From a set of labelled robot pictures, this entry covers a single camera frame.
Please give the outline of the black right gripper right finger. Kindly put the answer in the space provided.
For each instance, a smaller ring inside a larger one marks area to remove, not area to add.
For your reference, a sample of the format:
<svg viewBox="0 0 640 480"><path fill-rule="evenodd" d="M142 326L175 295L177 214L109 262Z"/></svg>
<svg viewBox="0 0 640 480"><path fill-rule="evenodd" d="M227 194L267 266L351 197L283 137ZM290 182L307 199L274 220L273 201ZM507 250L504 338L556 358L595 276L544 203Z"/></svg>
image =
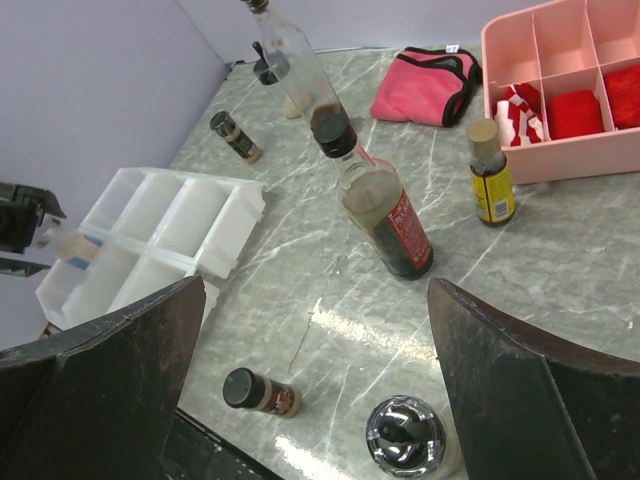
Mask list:
<svg viewBox="0 0 640 480"><path fill-rule="evenodd" d="M435 348L471 479L636 479L639 364L430 281Z"/></svg>

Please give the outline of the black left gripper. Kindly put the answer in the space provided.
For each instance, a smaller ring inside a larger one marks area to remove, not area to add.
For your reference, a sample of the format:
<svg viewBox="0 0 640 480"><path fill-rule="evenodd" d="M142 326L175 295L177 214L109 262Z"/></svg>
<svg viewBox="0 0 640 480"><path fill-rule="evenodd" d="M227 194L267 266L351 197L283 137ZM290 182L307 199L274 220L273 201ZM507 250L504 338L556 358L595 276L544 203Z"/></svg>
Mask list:
<svg viewBox="0 0 640 480"><path fill-rule="evenodd" d="M56 195L47 189L21 184L1 183L1 274L34 276L50 265L20 258L29 248L49 245L66 219Z"/></svg>

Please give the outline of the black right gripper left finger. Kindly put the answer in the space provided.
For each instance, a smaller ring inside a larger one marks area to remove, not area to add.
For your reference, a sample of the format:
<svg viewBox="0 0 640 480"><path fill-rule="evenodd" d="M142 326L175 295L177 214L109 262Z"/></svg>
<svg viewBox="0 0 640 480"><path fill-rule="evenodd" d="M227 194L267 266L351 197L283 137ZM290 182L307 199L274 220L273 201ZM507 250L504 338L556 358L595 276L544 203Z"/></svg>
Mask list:
<svg viewBox="0 0 640 480"><path fill-rule="evenodd" d="M157 478L205 303L190 276L2 351L2 478Z"/></svg>

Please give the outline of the spice jar red label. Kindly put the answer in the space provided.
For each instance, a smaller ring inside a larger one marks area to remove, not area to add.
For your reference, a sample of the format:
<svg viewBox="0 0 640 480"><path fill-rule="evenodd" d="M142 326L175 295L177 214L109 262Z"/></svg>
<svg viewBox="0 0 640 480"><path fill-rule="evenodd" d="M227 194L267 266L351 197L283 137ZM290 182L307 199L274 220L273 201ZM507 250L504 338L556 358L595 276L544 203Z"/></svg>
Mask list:
<svg viewBox="0 0 640 480"><path fill-rule="evenodd" d="M293 385L280 383L241 367L225 378L223 399L233 409L292 418L301 410L303 395Z"/></svg>

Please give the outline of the spice jar black lid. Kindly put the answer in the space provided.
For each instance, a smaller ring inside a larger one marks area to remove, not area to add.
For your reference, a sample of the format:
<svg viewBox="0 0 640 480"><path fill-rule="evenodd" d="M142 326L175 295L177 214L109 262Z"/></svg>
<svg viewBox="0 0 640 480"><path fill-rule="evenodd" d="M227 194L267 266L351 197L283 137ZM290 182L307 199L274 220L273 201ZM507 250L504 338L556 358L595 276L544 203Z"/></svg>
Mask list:
<svg viewBox="0 0 640 480"><path fill-rule="evenodd" d="M249 164L257 162L262 150L244 132L226 110L217 112L209 122L210 129Z"/></svg>

